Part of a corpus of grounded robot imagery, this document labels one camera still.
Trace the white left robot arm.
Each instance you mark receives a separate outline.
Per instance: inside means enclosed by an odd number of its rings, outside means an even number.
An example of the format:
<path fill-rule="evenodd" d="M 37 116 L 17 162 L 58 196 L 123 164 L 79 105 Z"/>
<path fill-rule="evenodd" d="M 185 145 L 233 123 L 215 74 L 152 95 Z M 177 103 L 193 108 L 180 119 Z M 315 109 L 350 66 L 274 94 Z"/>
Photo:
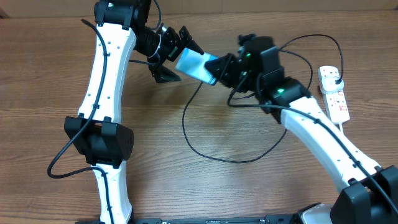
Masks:
<path fill-rule="evenodd" d="M 100 223 L 131 223 L 126 162 L 134 133 L 122 125 L 121 100 L 131 55 L 146 57 L 157 83 L 177 82 L 179 76 L 164 66 L 185 50 L 201 53 L 187 28 L 174 30 L 159 22 L 147 26 L 151 0 L 98 1 L 90 27 L 96 34 L 96 50 L 86 95 L 75 117 L 66 117 L 69 145 L 84 155 L 93 171 L 101 202 Z"/>

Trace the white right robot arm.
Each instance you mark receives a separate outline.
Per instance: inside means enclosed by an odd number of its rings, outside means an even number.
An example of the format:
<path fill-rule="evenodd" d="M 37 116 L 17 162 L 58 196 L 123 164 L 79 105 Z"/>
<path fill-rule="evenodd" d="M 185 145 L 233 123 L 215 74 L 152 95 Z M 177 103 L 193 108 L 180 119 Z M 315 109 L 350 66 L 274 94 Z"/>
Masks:
<path fill-rule="evenodd" d="M 286 77 L 271 37 L 239 36 L 239 55 L 205 68 L 233 92 L 252 91 L 258 108 L 272 114 L 319 160 L 339 196 L 333 205 L 311 205 L 292 223 L 397 223 L 397 168 L 383 169 L 361 152 L 326 116 L 298 80 Z"/>

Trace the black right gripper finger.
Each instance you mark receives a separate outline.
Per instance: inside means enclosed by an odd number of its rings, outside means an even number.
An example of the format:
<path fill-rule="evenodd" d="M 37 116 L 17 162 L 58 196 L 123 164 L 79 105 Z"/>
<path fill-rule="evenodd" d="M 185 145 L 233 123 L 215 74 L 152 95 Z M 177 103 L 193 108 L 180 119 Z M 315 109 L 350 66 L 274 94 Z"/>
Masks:
<path fill-rule="evenodd" d="M 226 54 L 223 57 L 207 61 L 204 67 L 209 72 L 222 72 L 227 69 L 232 59 L 233 54 Z"/>
<path fill-rule="evenodd" d="M 221 83 L 224 86 L 231 86 L 231 79 L 229 75 L 230 67 L 210 67 L 208 71 L 211 74 L 209 85 L 216 85 L 217 83 Z"/>

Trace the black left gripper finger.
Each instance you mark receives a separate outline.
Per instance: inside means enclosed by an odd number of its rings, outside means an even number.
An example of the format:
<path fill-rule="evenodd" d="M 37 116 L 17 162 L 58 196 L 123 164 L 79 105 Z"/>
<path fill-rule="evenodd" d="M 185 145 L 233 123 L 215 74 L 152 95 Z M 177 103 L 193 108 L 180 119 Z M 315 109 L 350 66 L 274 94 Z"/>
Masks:
<path fill-rule="evenodd" d="M 190 35 L 188 29 L 185 26 L 179 30 L 179 36 L 181 40 L 182 49 L 190 49 L 200 55 L 204 54 L 204 51 L 201 47 L 194 41 L 193 37 Z"/>
<path fill-rule="evenodd" d="M 149 70 L 157 83 L 179 82 L 181 78 L 163 65 L 149 65 Z"/>

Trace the Galaxy S24+ smartphone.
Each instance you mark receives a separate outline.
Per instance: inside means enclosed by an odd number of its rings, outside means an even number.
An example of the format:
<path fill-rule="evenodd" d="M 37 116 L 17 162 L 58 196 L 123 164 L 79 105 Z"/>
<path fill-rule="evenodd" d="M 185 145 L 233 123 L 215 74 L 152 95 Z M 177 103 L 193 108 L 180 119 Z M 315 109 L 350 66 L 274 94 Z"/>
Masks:
<path fill-rule="evenodd" d="M 207 61 L 215 59 L 218 57 L 207 52 L 201 55 L 193 50 L 184 49 L 175 69 L 209 85 L 215 85 L 216 78 L 205 68 Z"/>

